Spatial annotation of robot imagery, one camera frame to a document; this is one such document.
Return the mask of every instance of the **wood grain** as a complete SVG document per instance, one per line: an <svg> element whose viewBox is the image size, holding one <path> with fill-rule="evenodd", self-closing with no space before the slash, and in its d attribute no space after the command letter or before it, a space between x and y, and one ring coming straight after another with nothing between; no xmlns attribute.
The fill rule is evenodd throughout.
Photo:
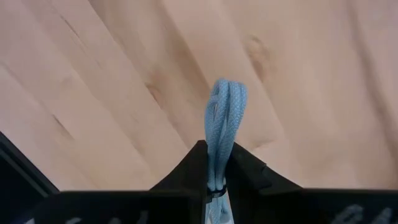
<svg viewBox="0 0 398 224"><path fill-rule="evenodd" d="M398 187L393 0L0 0L0 131L60 189L147 189L204 138L214 82L248 88L237 142L309 187Z"/></svg>

